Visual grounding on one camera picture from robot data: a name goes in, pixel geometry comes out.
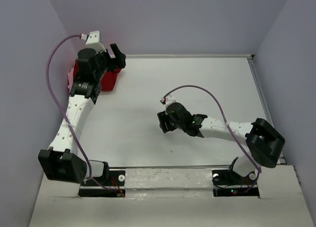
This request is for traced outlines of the dark red t shirt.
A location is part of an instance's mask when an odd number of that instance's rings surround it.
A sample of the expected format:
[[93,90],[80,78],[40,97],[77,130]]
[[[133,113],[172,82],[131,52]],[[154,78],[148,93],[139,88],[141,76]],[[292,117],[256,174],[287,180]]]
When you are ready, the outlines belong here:
[[[79,70],[77,60],[75,61],[73,68],[74,68],[74,76],[75,76]],[[113,72],[107,71],[105,75],[103,76],[103,78],[101,79],[101,85],[102,85],[101,91],[105,91],[105,92],[113,91],[116,81],[117,81],[117,77],[120,72],[121,70],[116,70],[116,69],[114,69]]]

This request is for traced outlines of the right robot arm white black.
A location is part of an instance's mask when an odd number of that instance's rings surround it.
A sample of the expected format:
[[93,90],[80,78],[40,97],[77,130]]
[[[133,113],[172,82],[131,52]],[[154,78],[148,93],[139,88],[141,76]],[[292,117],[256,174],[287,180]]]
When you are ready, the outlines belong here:
[[285,145],[283,136],[262,118],[251,123],[224,122],[205,114],[191,114],[182,104],[173,102],[158,113],[158,120],[163,133],[180,129],[191,137],[217,138],[239,145],[244,154],[219,174],[219,185],[237,185],[262,167],[275,168]]

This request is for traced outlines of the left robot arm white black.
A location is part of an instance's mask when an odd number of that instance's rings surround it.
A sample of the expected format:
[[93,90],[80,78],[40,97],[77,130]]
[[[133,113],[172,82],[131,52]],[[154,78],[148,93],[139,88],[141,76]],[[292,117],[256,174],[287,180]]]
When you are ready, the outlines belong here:
[[108,50],[97,51],[88,46],[78,52],[78,71],[74,76],[66,109],[62,109],[63,120],[59,130],[45,150],[40,150],[38,159],[49,180],[80,184],[92,177],[92,166],[79,142],[86,120],[96,104],[102,90],[101,80],[107,72],[125,68],[126,55],[118,46],[110,45],[114,57]]

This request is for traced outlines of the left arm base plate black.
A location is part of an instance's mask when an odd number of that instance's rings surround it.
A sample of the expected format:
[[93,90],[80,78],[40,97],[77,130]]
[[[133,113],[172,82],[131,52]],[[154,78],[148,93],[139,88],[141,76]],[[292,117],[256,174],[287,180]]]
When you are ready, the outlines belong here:
[[93,180],[84,181],[79,187],[78,195],[80,197],[125,197],[125,170],[110,169],[108,177],[102,175],[93,179],[105,188],[99,186]]

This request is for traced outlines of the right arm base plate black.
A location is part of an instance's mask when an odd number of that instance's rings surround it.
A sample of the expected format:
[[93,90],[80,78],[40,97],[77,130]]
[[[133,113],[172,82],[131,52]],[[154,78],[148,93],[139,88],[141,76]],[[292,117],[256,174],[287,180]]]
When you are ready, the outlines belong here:
[[256,173],[251,172],[246,177],[239,176],[228,169],[212,170],[213,196],[214,197],[259,197],[258,186],[255,182]]

